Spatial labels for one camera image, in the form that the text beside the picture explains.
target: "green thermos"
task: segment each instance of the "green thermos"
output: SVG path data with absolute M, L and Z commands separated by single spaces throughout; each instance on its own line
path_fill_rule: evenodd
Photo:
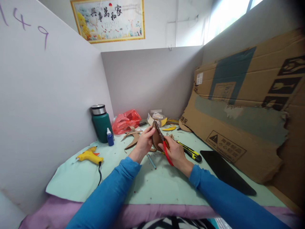
M 111 123 L 109 119 L 109 115 L 106 112 L 106 108 L 104 104 L 97 104 L 91 106 L 92 111 L 92 121 L 95 126 L 95 130 L 98 136 L 98 139 L 101 143 L 107 143 L 107 128 L 112 133 Z

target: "hand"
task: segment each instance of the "hand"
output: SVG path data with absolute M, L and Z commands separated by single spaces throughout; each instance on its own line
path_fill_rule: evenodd
M 153 145 L 151 136 L 155 133 L 155 131 L 156 129 L 153 128 L 153 126 L 150 126 L 140 134 L 136 147 L 128 155 L 134 162 L 138 162 L 140 164 L 144 156 L 150 151 Z
M 179 169 L 184 175 L 190 177 L 194 164 L 186 159 L 183 146 L 176 143 L 171 137 L 164 136 L 168 142 L 169 149 L 166 148 L 167 154 L 173 165 Z

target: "painting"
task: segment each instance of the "painting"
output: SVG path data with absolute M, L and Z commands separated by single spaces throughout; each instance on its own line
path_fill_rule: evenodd
M 72 0 L 78 33 L 89 43 L 145 39 L 143 0 Z

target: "black printed icon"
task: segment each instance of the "black printed icon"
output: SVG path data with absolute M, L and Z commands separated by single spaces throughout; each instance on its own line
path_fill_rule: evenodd
M 217 144 L 217 142 L 218 142 L 218 135 L 214 135 L 213 137 L 210 137 L 210 139 Z
M 301 73 L 305 73 L 305 56 L 286 59 L 278 75 L 293 75 Z
M 276 79 L 268 94 L 292 94 L 301 77 Z
M 262 107 L 273 108 L 274 110 L 282 110 L 289 97 L 266 96 Z

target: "blue sleeve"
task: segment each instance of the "blue sleeve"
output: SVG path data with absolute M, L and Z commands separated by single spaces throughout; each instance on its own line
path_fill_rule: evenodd
M 289 228 L 246 195 L 194 165 L 189 181 L 234 229 Z
M 111 174 L 94 190 L 66 229 L 110 228 L 116 220 L 127 192 L 141 165 L 129 157 L 121 160 Z

